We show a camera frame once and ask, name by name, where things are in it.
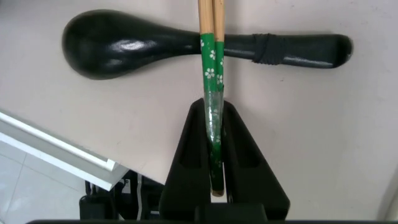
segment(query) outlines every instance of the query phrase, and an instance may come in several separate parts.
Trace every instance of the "floor tile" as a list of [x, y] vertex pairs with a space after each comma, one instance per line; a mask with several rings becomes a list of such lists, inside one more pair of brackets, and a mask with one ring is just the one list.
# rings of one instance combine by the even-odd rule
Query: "floor tile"
[[0, 219], [2, 220], [6, 217], [21, 169], [22, 164], [0, 156]]
[[5, 219], [7, 224], [32, 220], [79, 219], [79, 199], [84, 195], [24, 166]]
[[79, 192], [85, 192], [85, 181], [83, 179], [52, 164], [49, 164], [38, 157], [32, 156], [30, 154], [26, 155], [24, 165]]
[[0, 141], [0, 155], [13, 159], [22, 164], [24, 163], [26, 152]]

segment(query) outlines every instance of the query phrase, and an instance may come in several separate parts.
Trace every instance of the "chopsticks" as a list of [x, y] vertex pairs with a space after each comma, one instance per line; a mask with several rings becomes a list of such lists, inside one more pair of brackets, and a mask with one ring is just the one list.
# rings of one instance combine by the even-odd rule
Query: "chopsticks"
[[211, 147], [211, 192], [214, 196], [222, 196], [224, 194], [223, 161], [221, 157], [221, 125], [224, 104], [224, 1], [198, 0], [198, 8], [206, 133]]

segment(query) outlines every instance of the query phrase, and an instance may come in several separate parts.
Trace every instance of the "black rubber band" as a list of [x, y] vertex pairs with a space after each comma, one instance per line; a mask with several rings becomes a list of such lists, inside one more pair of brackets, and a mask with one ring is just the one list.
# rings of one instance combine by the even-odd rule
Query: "black rubber band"
[[278, 65], [286, 53], [286, 40], [274, 34], [253, 34], [256, 41], [254, 63]]

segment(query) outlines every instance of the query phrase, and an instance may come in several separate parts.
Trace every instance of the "black spoon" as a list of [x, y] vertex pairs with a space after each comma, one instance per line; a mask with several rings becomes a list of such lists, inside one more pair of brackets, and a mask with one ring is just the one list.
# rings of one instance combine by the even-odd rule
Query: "black spoon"
[[[200, 54], [196, 32], [173, 29], [112, 10], [84, 12], [63, 32], [66, 60], [91, 79], [116, 78], [161, 59]], [[336, 68], [349, 60], [347, 36], [226, 35], [224, 54], [254, 63]]]

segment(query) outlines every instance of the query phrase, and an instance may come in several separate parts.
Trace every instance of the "white table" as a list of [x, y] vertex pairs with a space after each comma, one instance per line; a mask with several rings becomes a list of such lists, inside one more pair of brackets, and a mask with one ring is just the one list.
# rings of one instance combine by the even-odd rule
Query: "white table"
[[[398, 179], [397, 8], [394, 0], [226, 1], [228, 33], [354, 42], [351, 60], [333, 70], [226, 58], [226, 98], [289, 196], [288, 218], [384, 215]], [[171, 58], [114, 80], [79, 76], [60, 39], [71, 18], [92, 9], [198, 30], [196, 1], [2, 0], [0, 109], [164, 183], [189, 106], [202, 96], [201, 59]]]

